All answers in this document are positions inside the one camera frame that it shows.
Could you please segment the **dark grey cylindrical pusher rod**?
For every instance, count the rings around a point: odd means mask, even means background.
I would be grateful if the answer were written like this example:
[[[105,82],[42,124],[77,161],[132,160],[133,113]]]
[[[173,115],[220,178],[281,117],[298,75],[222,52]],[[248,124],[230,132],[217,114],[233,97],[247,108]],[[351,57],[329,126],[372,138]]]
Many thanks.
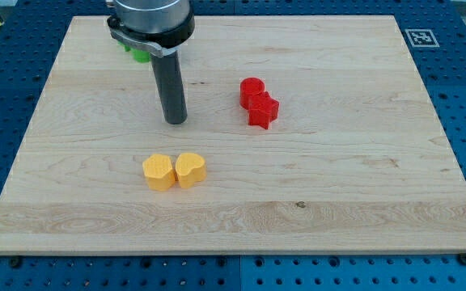
[[[184,123],[188,114],[177,49],[162,48],[150,60],[165,121]]]

